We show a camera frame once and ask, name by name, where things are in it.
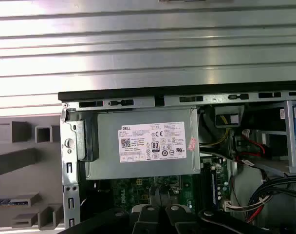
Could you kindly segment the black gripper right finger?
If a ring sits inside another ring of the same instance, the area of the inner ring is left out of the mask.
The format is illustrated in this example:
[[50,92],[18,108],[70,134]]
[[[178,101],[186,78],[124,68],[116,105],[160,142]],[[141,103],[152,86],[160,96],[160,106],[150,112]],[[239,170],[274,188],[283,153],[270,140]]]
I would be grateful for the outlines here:
[[267,234],[268,230],[255,227],[221,211],[187,212],[179,205],[165,209],[171,226],[178,234]]

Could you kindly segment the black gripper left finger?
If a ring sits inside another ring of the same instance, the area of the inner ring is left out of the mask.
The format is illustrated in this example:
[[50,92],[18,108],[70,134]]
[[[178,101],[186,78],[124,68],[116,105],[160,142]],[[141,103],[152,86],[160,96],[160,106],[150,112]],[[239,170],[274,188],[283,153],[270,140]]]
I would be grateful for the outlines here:
[[129,214],[113,208],[63,231],[64,234],[159,234],[162,226],[162,209],[143,205],[139,212]]

